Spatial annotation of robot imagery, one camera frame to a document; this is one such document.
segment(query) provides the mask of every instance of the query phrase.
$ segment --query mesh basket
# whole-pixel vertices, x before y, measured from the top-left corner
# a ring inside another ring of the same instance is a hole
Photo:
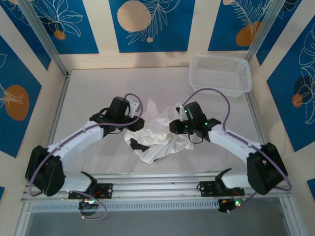
[[[194,91],[212,88],[226,96],[238,97],[252,89],[251,70],[245,59],[194,55],[189,66],[189,83]]]

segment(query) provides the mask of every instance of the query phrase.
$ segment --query orange dot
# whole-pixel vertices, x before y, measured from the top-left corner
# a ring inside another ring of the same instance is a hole
[[[16,102],[11,99],[10,95],[4,94],[4,97],[9,99],[5,103],[5,110],[8,115],[16,121],[23,121],[28,115],[30,108],[28,92],[20,85],[11,85],[5,92],[13,95],[15,98],[22,96],[22,98],[19,98],[18,102]]]
[[[54,36],[56,37],[56,39],[65,40],[65,33],[60,30],[56,30],[54,32]]]
[[[237,45],[240,47],[250,46],[260,25],[261,22],[254,22],[251,23],[249,26],[245,26],[244,28],[242,28],[236,36]]]
[[[300,94],[295,94],[292,98],[292,104],[296,107],[299,108],[300,106],[302,106],[303,103],[303,97]]]

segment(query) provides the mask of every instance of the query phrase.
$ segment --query crumpled white cloth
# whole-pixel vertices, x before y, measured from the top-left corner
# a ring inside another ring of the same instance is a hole
[[[134,138],[139,144],[150,147],[144,152],[134,150],[142,161],[151,164],[157,159],[185,148],[193,149],[193,144],[189,141],[187,134],[175,135],[169,131],[170,122],[180,118],[176,112],[176,107],[179,105],[181,103],[166,107],[162,113],[159,113],[156,103],[149,98],[147,110],[142,115],[145,121],[143,129],[137,132],[126,131],[125,141],[129,145],[130,139]]]

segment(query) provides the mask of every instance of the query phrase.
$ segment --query purple cable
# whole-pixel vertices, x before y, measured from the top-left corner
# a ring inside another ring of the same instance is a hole
[[[215,91],[215,92],[219,93],[219,94],[226,100],[227,106],[228,106],[228,110],[227,110],[227,115],[226,115],[226,117],[225,117],[225,119],[224,119],[224,122],[223,122],[223,124],[222,124],[223,130],[226,132],[226,134],[232,136],[233,138],[235,138],[235,139],[241,141],[242,143],[248,145],[249,147],[255,149],[255,150],[258,151],[263,157],[265,157],[265,158],[276,168],[276,170],[280,173],[280,175],[284,178],[284,180],[287,182],[287,185],[288,185],[288,189],[286,189],[286,188],[281,188],[281,187],[275,187],[275,188],[276,188],[276,189],[279,189],[279,190],[282,190],[282,191],[291,191],[291,190],[292,190],[292,184],[291,184],[290,180],[289,180],[288,177],[285,175],[285,173],[281,170],[281,168],[280,168],[267,154],[265,154],[263,151],[261,151],[260,149],[256,148],[255,146],[250,145],[249,142],[247,142],[246,140],[244,140],[244,139],[242,139],[242,138],[240,138],[240,137],[238,137],[238,136],[236,136],[236,135],[234,135],[234,134],[232,134],[232,133],[226,131],[225,124],[226,124],[226,121],[227,121],[227,119],[228,119],[228,117],[229,117],[229,115],[230,115],[231,105],[230,105],[230,102],[228,101],[227,97],[226,97],[222,92],[220,92],[219,90],[214,89],[214,88],[202,88],[202,89],[199,89],[199,90],[197,90],[196,92],[194,92],[194,93],[182,104],[182,106],[185,106],[186,103],[187,103],[196,93],[198,93],[198,92],[200,92],[200,91],[203,91],[203,90]],[[245,201],[243,202],[243,204],[244,204],[247,200],[253,198],[253,197],[256,195],[256,193],[257,193],[257,192],[254,192],[249,198],[245,199]]]
[[[75,193],[78,193],[78,194],[82,194],[88,198],[91,198],[93,200],[95,200],[98,204],[100,204],[102,207],[104,207],[105,209],[105,214],[102,216],[102,217],[99,217],[99,218],[90,218],[90,217],[86,217],[83,213],[82,213],[82,210],[80,211],[80,214],[82,216],[82,219],[86,219],[86,220],[102,220],[102,219],[105,219],[106,216],[107,216],[107,209],[106,209],[106,206],[100,201],[98,200],[97,198],[85,193],[85,192],[81,192],[81,191],[73,191]]]
[[[138,116],[134,121],[129,122],[129,123],[125,123],[125,124],[116,124],[116,123],[100,123],[100,124],[94,124],[94,125],[91,125],[91,126],[87,127],[87,128],[86,128],[86,131],[87,131],[87,130],[90,130],[90,129],[94,128],[94,127],[97,127],[97,126],[101,126],[101,125],[129,126],[129,125],[132,125],[132,124],[136,123],[138,120],[140,120],[140,118],[141,118],[141,116],[142,116],[142,113],[143,113],[143,105],[142,105],[141,99],[140,99],[137,95],[135,95],[135,94],[133,94],[133,93],[127,93],[127,94],[125,95],[125,98],[126,98],[127,96],[134,96],[135,98],[138,99],[138,101],[139,101],[139,103],[140,103],[140,108],[141,108],[140,114],[139,114],[139,116]],[[28,188],[28,195],[29,195],[29,196],[36,197],[36,196],[38,196],[38,195],[41,194],[41,193],[33,194],[33,193],[32,193],[32,186],[33,186],[35,177],[37,176],[37,174],[38,174],[40,168],[42,168],[42,166],[43,166],[43,165],[45,164],[45,162],[49,159],[49,157],[51,157],[58,149],[62,148],[65,144],[67,144],[68,142],[70,142],[72,139],[76,138],[77,136],[79,136],[79,135],[82,134],[83,132],[84,132],[83,130],[80,130],[79,132],[77,132],[77,133],[75,133],[74,135],[72,135],[71,137],[69,137],[67,140],[65,140],[64,142],[62,142],[62,143],[59,145],[59,148],[53,149],[53,150],[42,160],[42,162],[38,165],[38,167],[36,168],[36,170],[34,171],[32,177],[31,177],[31,179],[30,179],[29,188]],[[95,198],[94,198],[93,196],[91,196],[91,195],[88,195],[88,194],[86,194],[86,193],[83,194],[83,195],[85,195],[85,196],[87,196],[87,197],[92,198],[92,199],[95,200]]]

